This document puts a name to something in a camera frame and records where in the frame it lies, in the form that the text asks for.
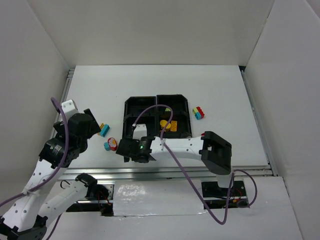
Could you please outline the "red flower lego brick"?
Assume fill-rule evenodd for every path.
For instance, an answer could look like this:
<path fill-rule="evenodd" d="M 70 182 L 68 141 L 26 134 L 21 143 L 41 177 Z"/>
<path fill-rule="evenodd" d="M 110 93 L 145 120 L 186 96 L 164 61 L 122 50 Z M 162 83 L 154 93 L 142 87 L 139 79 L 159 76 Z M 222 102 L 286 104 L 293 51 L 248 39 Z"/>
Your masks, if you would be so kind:
<path fill-rule="evenodd" d="M 111 150 L 111 151 L 116 151 L 117 148 L 118 148 L 118 144 L 117 144 L 117 141 L 114 137 L 110 137 L 108 140 L 107 140 L 107 144 L 108 144 L 108 148 Z"/>

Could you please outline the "yellow rounded lego brick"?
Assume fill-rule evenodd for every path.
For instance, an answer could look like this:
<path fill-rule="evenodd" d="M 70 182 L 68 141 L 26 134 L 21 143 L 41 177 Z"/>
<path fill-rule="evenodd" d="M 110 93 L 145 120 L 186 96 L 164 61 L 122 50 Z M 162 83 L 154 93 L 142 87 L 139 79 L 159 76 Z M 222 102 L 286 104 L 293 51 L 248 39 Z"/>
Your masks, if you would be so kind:
<path fill-rule="evenodd" d="M 171 123 L 167 120 L 163 119 L 159 122 L 159 124 L 161 129 L 165 129 L 166 131 L 169 131 L 171 129 Z"/>

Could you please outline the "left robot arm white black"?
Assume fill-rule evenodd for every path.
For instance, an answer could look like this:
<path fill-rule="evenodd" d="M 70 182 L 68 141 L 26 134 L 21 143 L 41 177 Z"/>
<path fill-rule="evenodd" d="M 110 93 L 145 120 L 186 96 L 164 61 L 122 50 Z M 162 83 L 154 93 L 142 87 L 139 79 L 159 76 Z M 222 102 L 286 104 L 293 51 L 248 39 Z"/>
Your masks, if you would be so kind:
<path fill-rule="evenodd" d="M 0 217 L 0 233 L 9 240 L 41 240 L 48 227 L 75 202 L 108 200 L 109 191 L 87 173 L 79 174 L 61 193 L 47 200 L 51 189 L 88 147 L 88 139 L 100 131 L 90 109 L 74 113 L 53 127 L 56 135 L 48 140 L 27 185 L 11 208 Z"/>

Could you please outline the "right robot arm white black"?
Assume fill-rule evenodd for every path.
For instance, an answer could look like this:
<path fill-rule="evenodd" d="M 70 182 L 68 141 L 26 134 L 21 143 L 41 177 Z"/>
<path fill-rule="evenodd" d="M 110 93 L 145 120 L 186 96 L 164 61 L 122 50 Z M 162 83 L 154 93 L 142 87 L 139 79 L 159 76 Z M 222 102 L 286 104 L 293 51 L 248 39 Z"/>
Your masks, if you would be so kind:
<path fill-rule="evenodd" d="M 160 138 L 143 136 L 140 139 L 121 139 L 116 154 L 125 162 L 149 163 L 170 158 L 202 162 L 217 177 L 220 188 L 233 187 L 232 144 L 212 131 L 193 138 Z"/>

